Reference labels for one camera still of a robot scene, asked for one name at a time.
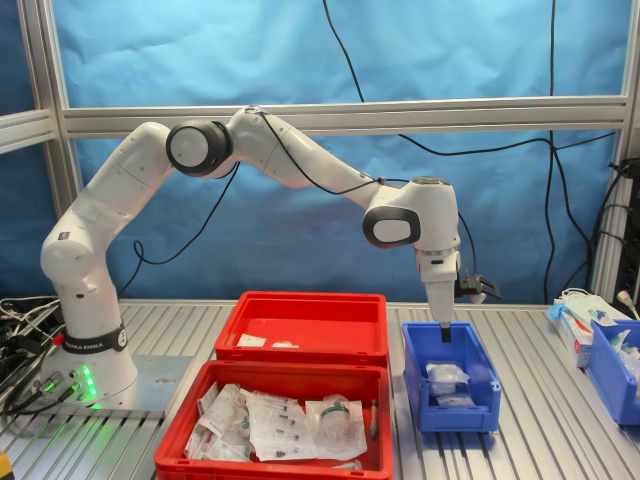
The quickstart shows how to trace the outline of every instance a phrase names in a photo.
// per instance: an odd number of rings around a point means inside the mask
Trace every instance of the black cable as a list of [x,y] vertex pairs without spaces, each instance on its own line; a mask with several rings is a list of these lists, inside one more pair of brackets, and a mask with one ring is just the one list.
[[63,401],[64,400],[57,399],[55,402],[52,402],[49,405],[45,405],[44,407],[38,408],[36,410],[29,410],[29,411],[23,410],[21,412],[13,413],[12,415],[37,415],[38,413],[42,413],[46,410],[49,410],[50,408],[53,408],[56,405],[60,405]]
[[42,392],[41,391],[37,391],[35,392],[33,395],[31,395],[29,398],[27,398],[24,402],[22,402],[19,405],[16,405],[15,407],[13,407],[10,410],[4,409],[2,411],[3,415],[15,415],[17,413],[20,413],[21,411],[23,411],[25,408],[27,408],[29,405],[31,405],[33,402],[35,402],[36,400],[38,400],[40,397],[42,397]]
[[579,266],[578,268],[576,268],[576,271],[575,271],[575,272],[573,272],[573,274],[571,274],[571,276],[569,277],[569,280],[567,280],[567,281],[565,282],[565,284],[562,286],[562,289],[561,289],[561,291],[562,291],[562,292],[564,292],[564,291],[567,289],[567,287],[569,286],[569,284],[571,283],[571,281],[575,278],[575,276],[576,276],[578,273],[580,273],[580,271],[581,271],[584,267],[586,267],[586,266],[587,266],[587,261],[585,260],[584,262],[582,262],[582,263],[580,264],[580,266]]
[[547,297],[547,283],[549,281],[549,272],[551,270],[551,263],[556,253],[556,243],[553,240],[553,232],[551,231],[551,222],[549,221],[549,196],[551,194],[551,178],[553,176],[553,154],[549,155],[549,175],[547,176],[547,190],[544,196],[544,220],[547,225],[547,233],[549,234],[549,241],[551,242],[551,252],[549,252],[549,260],[547,261],[547,268],[544,272],[544,281],[542,287],[544,289],[544,303],[548,303]]
[[341,192],[334,192],[333,190],[329,190],[328,188],[323,187],[322,185],[320,185],[319,183],[317,183],[314,179],[312,179],[309,175],[307,175],[307,173],[302,169],[302,167],[300,167],[300,165],[298,165],[298,162],[295,161],[295,159],[293,158],[293,156],[289,153],[289,150],[287,150],[287,148],[284,146],[284,143],[282,143],[282,139],[280,138],[280,136],[276,133],[276,131],[273,129],[273,127],[271,126],[271,124],[269,123],[269,120],[267,120],[266,115],[263,112],[258,112],[258,114],[262,117],[262,119],[265,121],[265,123],[267,124],[267,127],[269,127],[269,130],[271,130],[271,133],[273,133],[275,135],[275,137],[278,139],[278,143],[280,144],[280,146],[282,147],[282,149],[284,150],[284,152],[287,154],[287,156],[289,157],[289,159],[293,162],[293,164],[296,166],[296,168],[298,169],[298,171],[302,174],[302,176],[304,178],[306,178],[310,183],[312,183],[313,185],[315,185],[316,187],[318,187],[320,190],[322,190],[323,192],[327,192],[331,195],[344,195],[345,193],[349,193],[349,192],[353,192],[354,190],[358,190],[359,188],[363,188],[366,187],[368,185],[371,185],[372,183],[382,183],[382,179],[377,179],[377,180],[370,180],[368,182],[365,183],[361,183],[360,185],[356,185],[355,187],[351,187],[351,188],[347,188],[346,190],[342,190]]
[[583,140],[581,142],[571,143],[569,145],[565,145],[563,147],[557,147],[556,150],[564,150],[565,148],[577,147],[578,145],[584,145],[586,143],[595,142],[596,140],[601,140],[603,138],[612,137],[616,132],[606,133],[604,135],[600,135],[599,137],[590,138],[589,140]]
[[476,268],[476,247],[473,245],[473,237],[471,236],[469,227],[467,227],[467,222],[464,221],[464,218],[462,217],[462,214],[460,212],[458,212],[458,217],[460,217],[462,225],[467,231],[467,236],[469,237],[469,243],[471,244],[471,255],[473,256],[473,274],[476,275],[478,273],[478,269]]
[[327,7],[327,0],[322,0],[324,4],[324,11],[327,14],[327,21],[329,22],[329,26],[331,27],[331,31],[333,32],[334,37],[338,40],[340,44],[340,48],[342,48],[342,53],[344,53],[344,57],[347,59],[347,63],[349,64],[349,70],[351,70],[351,76],[353,77],[353,83],[356,84],[356,89],[358,90],[358,95],[360,96],[360,101],[364,103],[364,97],[362,96],[362,91],[360,90],[360,84],[358,83],[358,78],[356,77],[356,72],[353,70],[353,65],[351,64],[351,59],[349,58],[349,54],[347,53],[347,49],[344,48],[342,44],[342,40],[340,40],[340,35],[336,32],[336,29],[333,28],[333,22],[331,21],[331,15],[329,15],[329,7]]
[[596,215],[596,221],[593,225],[593,232],[591,234],[591,237],[589,239],[589,243],[591,245],[591,255],[587,255],[586,260],[571,274],[571,276],[569,277],[569,280],[567,280],[564,284],[564,287],[562,287],[562,289],[566,289],[567,286],[571,283],[571,281],[575,278],[575,276],[586,266],[587,267],[587,276],[586,276],[586,281],[588,282],[588,279],[591,275],[591,269],[592,269],[592,265],[591,265],[591,260],[593,259],[593,257],[595,256],[595,253],[597,251],[597,244],[598,244],[598,239],[600,238],[600,235],[598,235],[598,230],[600,229],[600,224],[602,223],[602,220],[604,218],[604,213],[608,208],[617,206],[617,207],[621,207],[621,208],[626,208],[627,211],[630,211],[629,207],[626,207],[624,205],[620,205],[617,203],[614,204],[610,204],[607,205],[607,202],[609,201],[609,197],[611,197],[611,194],[613,193],[614,188],[616,187],[617,183],[620,181],[620,179],[625,176],[625,170],[627,168],[629,168],[629,166],[633,163],[638,163],[640,161],[640,158],[629,158],[624,160],[624,163],[621,166],[615,166],[613,164],[610,165],[610,167],[614,168],[617,171],[617,175],[615,176],[615,178],[613,179],[613,181],[611,182],[611,184],[609,185],[609,188],[607,189],[607,192],[602,200],[602,203],[600,204],[600,208],[598,209],[598,213]]
[[599,235],[606,235],[606,236],[611,237],[611,238],[615,238],[615,239],[616,239],[616,240],[618,240],[618,241],[619,241],[623,246],[624,246],[624,244],[625,244],[624,238],[621,238],[621,237],[619,237],[619,236],[617,236],[617,235],[614,235],[614,234],[613,234],[613,233],[611,233],[611,232],[605,232],[604,230],[600,230],[600,231],[598,232],[598,234],[599,234]]
[[177,258],[182,252],[184,252],[189,245],[191,245],[201,234],[202,232],[204,232],[204,229],[207,227],[207,224],[209,223],[209,220],[211,220],[211,217],[213,216],[214,212],[216,211],[216,209],[218,208],[218,205],[220,205],[220,202],[222,201],[222,199],[224,198],[224,195],[227,193],[227,190],[229,189],[229,186],[231,185],[231,182],[233,182],[233,179],[236,176],[236,173],[238,173],[238,169],[240,168],[240,164],[237,163],[229,173],[231,173],[231,178],[229,179],[229,181],[227,182],[227,184],[224,187],[224,190],[222,190],[222,193],[220,194],[220,197],[218,197],[218,201],[215,203],[215,205],[213,206],[213,208],[211,209],[211,211],[209,212],[209,215],[207,216],[207,219],[204,221],[204,223],[202,224],[202,227],[200,228],[200,230],[198,231],[198,233],[196,233],[191,240],[189,240],[184,247],[182,247],[180,250],[178,250],[178,253],[176,253],[175,255],[173,255],[172,257],[163,260],[161,262],[154,262],[151,260],[147,260],[146,258],[144,258],[144,247],[142,245],[142,242],[140,242],[139,240],[134,240],[133,241],[133,251],[135,252],[136,256],[138,257],[138,266],[136,267],[136,270],[133,272],[133,275],[131,276],[131,278],[129,279],[129,281],[125,284],[124,287],[122,287],[122,289],[120,289],[120,292],[118,293],[118,296],[122,295],[122,293],[127,289],[127,287],[129,287],[129,285],[131,285],[131,282],[133,282],[133,280],[136,278],[136,275],[138,275],[138,272],[140,271],[140,267],[142,266],[142,263],[147,263],[149,265],[164,265],[165,263],[169,263],[170,261],[174,260],[175,258]]
[[[42,363],[44,362],[44,359],[47,357],[48,352],[49,352],[49,349],[45,348],[43,349],[42,353],[38,357],[33,357],[31,359],[33,361],[35,358],[37,358],[38,363],[29,373],[27,373],[24,377],[22,377],[22,379],[13,387],[13,389],[7,396],[4,402],[4,405],[2,407],[3,415],[12,415],[15,413],[13,412],[13,404],[16,402],[16,400],[18,400],[18,397],[20,397],[20,395],[22,394],[22,391],[26,388],[27,384],[31,381],[31,379],[40,371],[40,368],[42,367]],[[30,403],[27,403],[27,402],[30,399],[31,397],[23,403],[25,403],[26,405],[29,405]]]
[[[345,48],[344,44],[342,43],[342,40],[340,39],[340,36],[338,35],[338,32],[336,31],[335,27],[333,26],[333,22],[331,21],[331,16],[329,14],[329,8],[327,6],[327,0],[323,0],[322,1],[323,5],[324,5],[324,10],[327,16],[327,21],[329,23],[329,26],[331,27],[331,31],[333,32],[334,37],[336,38],[336,40],[338,41],[338,43],[340,44],[340,48],[342,48],[342,52],[345,56],[345,59],[347,61],[347,64],[349,65],[349,70],[351,71],[351,77],[353,78],[353,82],[356,86],[356,89],[358,91],[358,96],[360,97],[360,101],[361,102],[365,102],[364,96],[362,94],[362,90],[360,89],[360,84],[358,82],[358,78],[356,76],[355,70],[353,68],[353,64],[351,63],[351,58],[349,57],[349,53],[347,52],[347,49]],[[554,95],[554,88],[555,88],[555,19],[556,19],[556,0],[552,0],[552,9],[551,9],[551,39],[550,39],[550,55],[549,55],[549,80],[550,80],[550,87],[549,87],[549,95],[553,96]],[[576,142],[575,144],[571,144],[571,145],[565,145],[564,147],[561,148],[569,148],[572,146],[577,146],[577,145],[583,145],[585,143],[589,143],[589,142],[593,142],[595,140],[599,140],[601,138],[606,138],[608,136],[613,135],[613,133],[608,133],[606,135],[602,135],[600,137],[597,138],[593,138],[590,140],[585,140],[582,142]],[[564,192],[564,197],[565,197],[565,208],[567,211],[567,215],[569,217],[569,220],[571,221],[571,223],[573,224],[573,226],[576,228],[576,230],[578,231],[578,233],[580,234],[580,236],[583,238],[583,240],[585,241],[586,245],[587,245],[587,254],[590,254],[591,252],[591,244],[589,242],[589,240],[587,239],[587,236],[585,235],[585,233],[582,231],[582,229],[580,228],[580,226],[577,224],[577,222],[575,221],[575,219],[573,218],[573,215],[571,214],[571,208],[569,205],[569,197],[568,197],[568,193],[567,193],[567,184],[566,184],[566,179],[564,176],[564,171],[562,169],[562,165],[560,162],[560,158],[557,154],[557,150],[554,146],[553,143],[553,132],[550,131],[549,132],[549,140],[547,140],[546,138],[541,138],[541,137],[537,137],[537,138],[533,138],[530,140],[525,140],[523,142],[517,142],[517,143],[513,143],[513,144],[509,144],[509,145],[504,145],[501,147],[495,147],[495,148],[486,148],[486,149],[478,149],[478,150],[468,150],[468,151],[458,151],[458,152],[439,152],[437,150],[433,150],[431,148],[426,147],[425,145],[421,144],[420,142],[414,140],[411,137],[408,137],[407,135],[404,134],[398,134],[398,136],[404,140],[407,140],[409,142],[411,142],[412,144],[414,144],[415,146],[421,148],[422,150],[429,152],[431,154],[434,155],[438,155],[438,156],[443,156],[443,157],[449,157],[449,156],[459,156],[459,155],[470,155],[470,154],[481,154],[481,153],[491,153],[491,152],[499,152],[502,150],[507,150],[507,149],[511,149],[511,148],[515,148],[515,147],[519,147],[522,145],[526,145],[529,143],[534,143],[534,142],[543,142],[549,145],[550,148],[550,172],[549,172],[549,177],[548,177],[548,182],[547,182],[547,191],[546,191],[546,196],[545,196],[545,220],[547,223],[547,231],[549,233],[549,239],[551,241],[551,254],[549,256],[549,262],[547,264],[547,272],[545,273],[545,281],[544,281],[544,292],[545,292],[545,303],[547,303],[547,279],[549,276],[549,270],[551,268],[551,263],[553,261],[553,255],[555,253],[555,243],[553,241],[553,234],[551,231],[551,224],[549,222],[548,216],[548,209],[549,209],[549,200],[548,200],[548,196],[550,195],[550,183],[551,183],[551,176],[552,176],[552,170],[553,170],[553,161],[555,159],[556,164],[558,165],[558,168],[560,170],[560,177],[562,180],[562,187],[563,187],[563,192]]]

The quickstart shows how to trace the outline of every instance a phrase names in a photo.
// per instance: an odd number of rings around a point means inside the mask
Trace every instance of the connector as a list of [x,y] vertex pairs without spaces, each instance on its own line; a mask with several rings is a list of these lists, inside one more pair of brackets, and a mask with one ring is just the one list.
[[63,382],[63,380],[64,380],[64,376],[60,372],[55,372],[47,380],[45,380],[45,382],[42,385],[40,385],[38,390],[43,395],[49,395],[51,392],[53,392],[56,389],[58,385],[60,385]]
[[636,320],[640,320],[640,317],[638,316],[638,311],[636,310],[636,306],[633,304],[633,299],[631,298],[631,295],[629,295],[629,292],[627,292],[626,290],[622,290],[618,292],[618,295],[616,296],[616,298],[620,303],[629,307],[629,310],[631,310],[631,313],[633,313],[633,316],[636,317]]
[[80,384],[78,382],[73,382],[71,386],[58,397],[58,401],[64,402],[67,398],[76,393],[78,389],[80,389]]

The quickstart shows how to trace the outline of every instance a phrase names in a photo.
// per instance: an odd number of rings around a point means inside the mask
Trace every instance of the medical package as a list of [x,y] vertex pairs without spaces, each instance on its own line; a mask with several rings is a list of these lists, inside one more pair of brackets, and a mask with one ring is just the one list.
[[589,323],[576,318],[560,301],[547,310],[547,318],[558,331],[562,343],[569,351],[572,364],[578,368],[586,368],[591,356],[593,330]]

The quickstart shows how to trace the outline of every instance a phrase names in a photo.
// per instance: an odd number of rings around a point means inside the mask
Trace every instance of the sterile packaging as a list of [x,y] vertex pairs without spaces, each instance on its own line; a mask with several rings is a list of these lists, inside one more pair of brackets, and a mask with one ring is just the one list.
[[335,467],[331,467],[331,468],[343,468],[345,470],[362,470],[362,464],[360,463],[359,460],[356,460],[354,462],[343,463],[342,465],[336,465]]
[[253,392],[247,408],[251,444],[261,461],[316,458],[307,416],[298,400]]
[[586,368],[589,365],[593,343],[591,325],[576,318],[562,300],[556,300],[547,310],[547,318],[551,320],[563,345],[570,352],[572,363],[577,368]]
[[347,461],[367,451],[362,402],[332,395],[305,405],[317,458]]
[[218,394],[220,390],[218,389],[218,382],[213,382],[211,388],[207,390],[202,398],[198,400],[198,413],[200,416],[204,415],[204,412],[209,410],[209,407],[213,404],[216,398],[218,398]]
[[429,362],[427,376],[429,377],[429,395],[435,398],[453,395],[459,388],[458,385],[469,384],[469,375],[453,363]]
[[227,444],[216,435],[211,436],[211,441],[207,444],[202,458],[205,460],[224,460],[227,462],[250,462],[250,447],[246,447],[246,454],[238,452],[238,449]]
[[617,320],[631,320],[624,313],[605,302],[602,297],[591,295],[579,288],[569,288],[563,291],[560,300],[574,317],[587,326],[591,325],[591,320],[603,327],[616,325]]
[[611,347],[613,348],[614,352],[620,353],[620,350],[622,349],[622,346],[624,344],[624,339],[627,338],[629,332],[631,332],[631,330],[624,330],[611,339]]
[[436,398],[438,405],[442,407],[474,407],[473,399],[468,393],[454,393],[452,395],[441,395]]
[[192,460],[201,460],[203,458],[204,449],[209,443],[213,434],[210,430],[196,423],[191,432],[191,436],[184,447],[184,456]]
[[244,406],[245,397],[240,392],[240,387],[227,384],[204,415],[200,417],[198,425],[202,425],[222,438],[227,429],[233,424],[234,419],[242,413]]

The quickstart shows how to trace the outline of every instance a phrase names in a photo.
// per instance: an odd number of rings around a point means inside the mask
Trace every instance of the plastic bag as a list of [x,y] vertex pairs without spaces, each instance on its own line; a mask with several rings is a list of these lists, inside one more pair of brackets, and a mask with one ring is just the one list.
[[611,339],[611,346],[613,347],[613,350],[616,353],[620,353],[620,349],[622,348],[622,344],[624,343],[624,339],[627,338],[627,335],[629,335],[629,332],[631,330],[624,330],[623,332],[620,332],[618,335],[616,335],[615,337],[613,337]]
[[640,360],[640,350],[638,349],[638,347],[630,347],[628,343],[625,343],[624,345],[622,345],[621,350],[628,353],[636,360]]
[[211,430],[208,430],[202,425],[198,425],[196,423],[193,427],[193,431],[191,432],[191,436],[187,441],[187,445],[184,447],[185,458],[201,460],[204,455],[204,450],[211,440],[211,436]]
[[353,462],[343,463],[342,465],[336,465],[335,467],[331,468],[343,468],[345,470],[362,470],[362,464],[360,463],[360,460],[355,460]]
[[[640,387],[640,360],[633,358],[630,354],[624,351],[619,351],[618,356],[624,364],[627,371],[633,375]],[[636,390],[636,400],[640,400],[640,388]]]
[[436,398],[438,405],[442,407],[474,407],[473,399],[468,393],[456,393],[453,395],[442,395]]
[[202,458],[206,460],[224,460],[227,462],[250,462],[250,447],[243,447],[243,450],[245,448],[246,454],[244,452],[238,452],[238,449],[236,447],[227,444],[216,435],[212,435],[211,441],[206,445],[206,448],[204,449]]
[[431,383],[469,383],[469,375],[453,363],[427,363],[427,375]]
[[253,392],[247,407],[251,443],[261,461],[316,457],[307,416],[297,400]]
[[233,424],[234,419],[242,414],[244,405],[245,397],[240,392],[240,387],[234,384],[227,384],[204,415],[200,417],[198,425],[202,425],[222,438],[227,429]]
[[591,295],[579,288],[563,291],[562,303],[585,325],[589,325],[593,320],[604,327],[609,327],[616,325],[615,320],[631,320],[598,295]]
[[317,458],[347,461],[367,451],[362,402],[332,395],[306,407]]

